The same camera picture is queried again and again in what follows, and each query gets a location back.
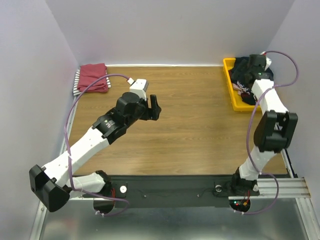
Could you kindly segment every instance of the folded towel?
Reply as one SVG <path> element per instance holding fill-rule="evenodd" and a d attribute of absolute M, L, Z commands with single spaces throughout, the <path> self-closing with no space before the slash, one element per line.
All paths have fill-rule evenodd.
<path fill-rule="evenodd" d="M 87 64 L 80 67 L 80 76 L 77 89 L 82 92 L 92 82 L 98 78 L 106 75 L 107 67 L 104 63 Z M 88 93 L 106 93 L 108 92 L 108 85 L 105 78 L 101 79 L 88 90 Z"/>

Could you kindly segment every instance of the gray floor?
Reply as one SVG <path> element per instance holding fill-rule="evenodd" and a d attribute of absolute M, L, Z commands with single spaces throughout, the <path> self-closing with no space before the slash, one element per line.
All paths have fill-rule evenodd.
<path fill-rule="evenodd" d="M 251 211 L 270 199 L 252 200 Z M 42 240 L 307 240 L 294 199 L 279 199 L 262 214 L 228 208 L 136 208 L 115 217 L 95 215 L 92 200 L 70 200 L 48 212 Z"/>

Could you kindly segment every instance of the yellow plastic basket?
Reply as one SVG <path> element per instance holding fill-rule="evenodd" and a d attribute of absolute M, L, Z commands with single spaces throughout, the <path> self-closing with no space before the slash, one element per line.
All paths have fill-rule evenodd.
<path fill-rule="evenodd" d="M 232 87 L 229 70 L 232 69 L 235 65 L 235 58 L 224 58 L 223 59 L 223 71 L 226 78 L 226 84 L 229 89 L 229 94 L 231 98 L 231 103 L 233 110 L 237 112 L 252 112 L 254 110 L 255 106 L 249 105 L 242 101 L 242 98 L 240 95 L 238 95 L 238 91 L 234 90 Z"/>

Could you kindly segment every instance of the wall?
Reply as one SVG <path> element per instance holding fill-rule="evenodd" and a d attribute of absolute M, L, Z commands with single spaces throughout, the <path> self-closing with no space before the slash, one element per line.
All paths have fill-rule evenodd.
<path fill-rule="evenodd" d="M 46 0 L 80 64 L 221 65 L 264 51 L 294 0 Z"/>
<path fill-rule="evenodd" d="M 319 9 L 318 0 L 296 0 L 268 49 L 290 54 L 300 69 L 298 82 L 278 91 L 287 108 L 296 112 L 299 117 L 288 152 L 294 170 L 299 176 L 306 178 L 313 206 L 320 220 L 320 25 L 316 21 Z M 295 70 L 290 61 L 274 53 L 270 57 L 276 81 L 292 81 Z"/>
<path fill-rule="evenodd" d="M 26 240 L 39 203 L 28 172 L 57 155 L 78 64 L 45 1 L 1 1 L 0 19 L 0 239 Z"/>

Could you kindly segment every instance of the wooden table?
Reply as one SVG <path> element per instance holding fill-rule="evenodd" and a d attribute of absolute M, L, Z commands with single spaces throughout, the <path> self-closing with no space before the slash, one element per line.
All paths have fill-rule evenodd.
<path fill-rule="evenodd" d="M 147 79 L 147 94 L 157 95 L 162 112 L 158 121 L 137 121 L 77 174 L 96 170 L 111 175 L 233 174 L 247 158 L 250 113 L 233 111 L 222 67 L 110 67 L 108 73 Z M 80 99 L 71 144 L 129 91 L 124 78 L 110 81 L 108 93 L 86 93 Z M 260 118 L 257 113 L 251 136 Z M 286 174 L 281 155 L 264 171 Z"/>

